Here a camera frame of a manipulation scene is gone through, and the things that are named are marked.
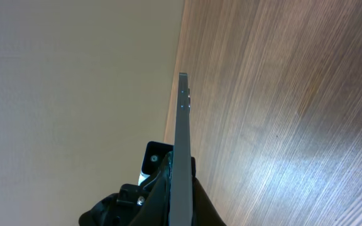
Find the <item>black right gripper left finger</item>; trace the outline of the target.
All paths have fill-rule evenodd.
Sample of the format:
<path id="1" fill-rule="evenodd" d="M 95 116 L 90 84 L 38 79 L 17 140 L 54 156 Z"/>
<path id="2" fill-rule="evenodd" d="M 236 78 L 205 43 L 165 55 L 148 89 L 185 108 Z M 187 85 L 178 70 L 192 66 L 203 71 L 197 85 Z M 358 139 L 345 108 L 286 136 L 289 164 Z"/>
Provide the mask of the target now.
<path id="1" fill-rule="evenodd" d="M 166 226 L 168 225 L 168 209 L 170 204 L 170 179 L 173 154 L 170 151 L 160 165 L 139 186 L 138 194 L 145 201 L 136 204 L 138 213 L 129 226 Z"/>

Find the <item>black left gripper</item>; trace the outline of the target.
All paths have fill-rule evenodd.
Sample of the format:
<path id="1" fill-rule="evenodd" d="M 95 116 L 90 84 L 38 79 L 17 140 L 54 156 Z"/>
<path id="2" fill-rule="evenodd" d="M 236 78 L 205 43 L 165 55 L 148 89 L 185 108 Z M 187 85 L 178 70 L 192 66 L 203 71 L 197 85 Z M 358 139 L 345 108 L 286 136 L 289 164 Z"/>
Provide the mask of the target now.
<path id="1" fill-rule="evenodd" d="M 170 151 L 173 151 L 172 145 L 150 141 L 146 146 L 141 172 L 149 177 L 160 165 L 162 158 Z M 143 196 L 138 194 L 141 183 L 139 185 L 123 184 L 117 193 L 105 197 L 89 211 L 83 213 L 79 218 L 79 225 L 129 225 L 138 213 L 136 204 L 142 205 L 145 201 Z"/>

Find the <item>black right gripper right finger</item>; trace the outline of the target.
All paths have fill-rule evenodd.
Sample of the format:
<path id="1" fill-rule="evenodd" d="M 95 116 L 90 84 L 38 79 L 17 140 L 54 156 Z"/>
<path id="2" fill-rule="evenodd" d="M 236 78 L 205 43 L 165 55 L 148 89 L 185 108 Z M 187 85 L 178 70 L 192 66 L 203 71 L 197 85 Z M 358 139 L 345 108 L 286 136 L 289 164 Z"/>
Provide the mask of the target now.
<path id="1" fill-rule="evenodd" d="M 191 157 L 193 217 L 192 226 L 226 226 L 210 198 L 196 178 L 195 158 Z"/>

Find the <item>blue Galaxy smartphone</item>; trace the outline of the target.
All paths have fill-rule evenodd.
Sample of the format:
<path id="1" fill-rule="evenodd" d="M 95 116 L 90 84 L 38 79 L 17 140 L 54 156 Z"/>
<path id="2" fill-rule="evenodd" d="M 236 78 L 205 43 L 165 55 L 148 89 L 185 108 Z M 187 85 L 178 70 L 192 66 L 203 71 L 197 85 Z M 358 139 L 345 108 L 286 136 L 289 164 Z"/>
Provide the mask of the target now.
<path id="1" fill-rule="evenodd" d="M 178 78 L 177 113 L 172 159 L 170 189 L 169 226 L 192 224 L 193 189 L 190 153 L 190 95 L 188 75 L 180 73 Z"/>

